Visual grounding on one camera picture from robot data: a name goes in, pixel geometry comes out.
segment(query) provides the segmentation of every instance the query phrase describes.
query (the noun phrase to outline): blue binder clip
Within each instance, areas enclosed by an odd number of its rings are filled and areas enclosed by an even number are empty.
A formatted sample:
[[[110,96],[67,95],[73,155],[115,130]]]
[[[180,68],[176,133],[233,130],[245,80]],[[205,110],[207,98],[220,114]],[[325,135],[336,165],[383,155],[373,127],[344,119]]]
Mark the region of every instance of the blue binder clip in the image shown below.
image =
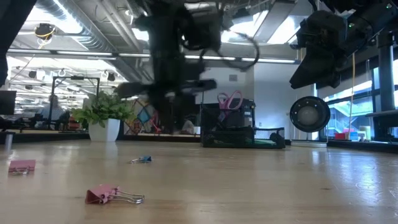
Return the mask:
[[[133,159],[133,160],[130,161],[131,164],[148,163],[148,162],[152,162],[152,156],[141,156],[138,159]]]

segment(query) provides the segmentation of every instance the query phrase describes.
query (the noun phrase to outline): pink binder clip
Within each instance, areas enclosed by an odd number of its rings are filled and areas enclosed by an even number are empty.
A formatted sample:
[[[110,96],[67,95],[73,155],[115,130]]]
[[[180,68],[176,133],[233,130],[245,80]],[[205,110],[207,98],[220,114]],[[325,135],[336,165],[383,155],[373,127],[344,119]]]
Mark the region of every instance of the pink binder clip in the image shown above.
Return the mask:
[[[105,204],[110,200],[118,200],[139,204],[144,201],[143,195],[134,195],[120,191],[119,187],[110,184],[101,184],[96,188],[87,190],[86,203]]]
[[[27,175],[35,170],[35,166],[35,159],[11,161],[8,172],[12,172],[13,175]]]

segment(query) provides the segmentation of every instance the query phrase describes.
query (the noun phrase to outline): wooden tabletop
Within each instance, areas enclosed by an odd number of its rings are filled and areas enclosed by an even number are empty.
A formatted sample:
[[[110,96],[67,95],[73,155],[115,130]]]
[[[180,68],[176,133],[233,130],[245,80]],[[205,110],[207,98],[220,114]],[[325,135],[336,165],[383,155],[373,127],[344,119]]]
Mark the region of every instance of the wooden tabletop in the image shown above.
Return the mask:
[[[209,149],[199,144],[60,141],[0,151],[1,224],[398,223],[398,157],[342,149]],[[128,164],[150,155],[150,164]],[[28,176],[10,160],[36,159]],[[99,184],[140,205],[86,205]]]

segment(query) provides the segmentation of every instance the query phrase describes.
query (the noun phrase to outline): pink scissors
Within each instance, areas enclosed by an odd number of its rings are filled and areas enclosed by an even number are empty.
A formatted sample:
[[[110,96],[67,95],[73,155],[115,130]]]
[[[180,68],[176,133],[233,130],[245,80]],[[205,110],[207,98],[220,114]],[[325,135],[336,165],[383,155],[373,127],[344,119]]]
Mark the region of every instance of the pink scissors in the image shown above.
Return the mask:
[[[234,95],[235,94],[239,94],[240,95],[240,101],[238,103],[238,105],[236,105],[235,107],[231,107],[231,103],[234,100]],[[243,102],[243,94],[241,91],[236,90],[234,93],[232,93],[231,97],[228,96],[228,94],[226,93],[219,93],[217,95],[217,100],[218,100],[218,104],[220,106],[220,109],[224,109],[224,110],[237,110],[241,107],[242,102]],[[223,121],[227,115],[230,113],[230,111],[221,111],[220,116],[218,117],[219,121]]]

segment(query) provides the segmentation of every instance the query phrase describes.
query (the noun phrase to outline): green plant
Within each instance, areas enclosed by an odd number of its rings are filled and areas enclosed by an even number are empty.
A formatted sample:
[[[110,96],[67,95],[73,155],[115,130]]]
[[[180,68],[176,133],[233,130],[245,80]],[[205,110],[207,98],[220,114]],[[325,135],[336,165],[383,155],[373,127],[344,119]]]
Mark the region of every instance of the green plant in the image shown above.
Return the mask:
[[[83,109],[72,109],[72,116],[79,123],[87,121],[91,124],[99,124],[105,128],[107,119],[118,119],[121,121],[134,119],[134,111],[127,104],[128,101],[122,101],[116,94],[108,94],[103,91],[98,96],[89,96],[91,105]]]

